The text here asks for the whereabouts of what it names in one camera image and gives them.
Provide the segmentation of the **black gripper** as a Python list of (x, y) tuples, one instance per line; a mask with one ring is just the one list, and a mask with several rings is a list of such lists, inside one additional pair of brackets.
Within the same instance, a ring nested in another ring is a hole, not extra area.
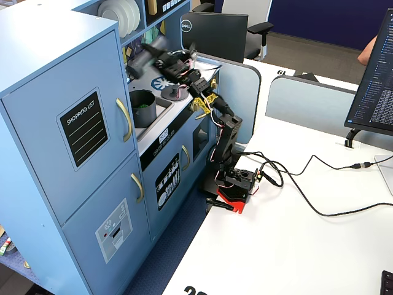
[(168, 43), (166, 41), (143, 43), (142, 49), (142, 58), (156, 58), (153, 66), (168, 81), (179, 81), (181, 76), (190, 69), (190, 50), (167, 52)]

